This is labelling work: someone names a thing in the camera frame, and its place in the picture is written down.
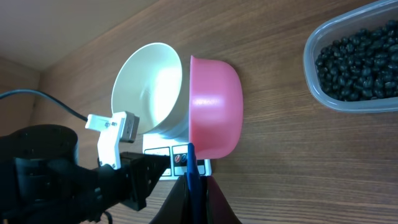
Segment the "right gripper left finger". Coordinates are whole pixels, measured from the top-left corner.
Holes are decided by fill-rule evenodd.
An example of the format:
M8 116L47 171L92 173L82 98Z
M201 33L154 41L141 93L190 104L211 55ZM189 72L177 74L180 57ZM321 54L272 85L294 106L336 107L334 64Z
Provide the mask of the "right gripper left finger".
M184 224L189 218L188 186L185 176L175 182L165 202L150 224Z

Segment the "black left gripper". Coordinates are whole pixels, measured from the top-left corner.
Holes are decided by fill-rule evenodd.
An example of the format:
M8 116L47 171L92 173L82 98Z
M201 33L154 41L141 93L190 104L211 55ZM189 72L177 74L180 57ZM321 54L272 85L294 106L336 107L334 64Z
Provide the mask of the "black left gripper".
M121 203L135 211L146 207L146 198L152 193L162 174L170 166L169 156L123 152L121 167L103 165L98 173L99 204L106 210Z

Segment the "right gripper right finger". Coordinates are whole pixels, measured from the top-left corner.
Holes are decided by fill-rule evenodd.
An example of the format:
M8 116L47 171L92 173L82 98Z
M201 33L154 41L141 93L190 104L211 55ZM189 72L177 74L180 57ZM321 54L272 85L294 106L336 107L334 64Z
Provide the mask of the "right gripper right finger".
M212 176L201 177L203 221L206 224L242 224Z

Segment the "pink scoop blue handle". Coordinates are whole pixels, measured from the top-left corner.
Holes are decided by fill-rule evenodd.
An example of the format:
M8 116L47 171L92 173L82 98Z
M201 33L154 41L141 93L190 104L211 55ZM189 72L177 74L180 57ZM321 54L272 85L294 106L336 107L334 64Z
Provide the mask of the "pink scoop blue handle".
M191 57L187 186L192 222L203 221L203 186L197 162L231 154L243 126L243 91L228 63Z

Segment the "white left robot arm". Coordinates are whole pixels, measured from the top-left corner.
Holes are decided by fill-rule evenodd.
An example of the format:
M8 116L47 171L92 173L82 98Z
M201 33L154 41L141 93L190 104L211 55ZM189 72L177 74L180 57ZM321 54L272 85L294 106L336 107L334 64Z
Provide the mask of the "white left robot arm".
M78 136L54 124L29 126L1 137L1 221L98 222L118 203L139 211L169 156L121 153L121 167L78 165Z

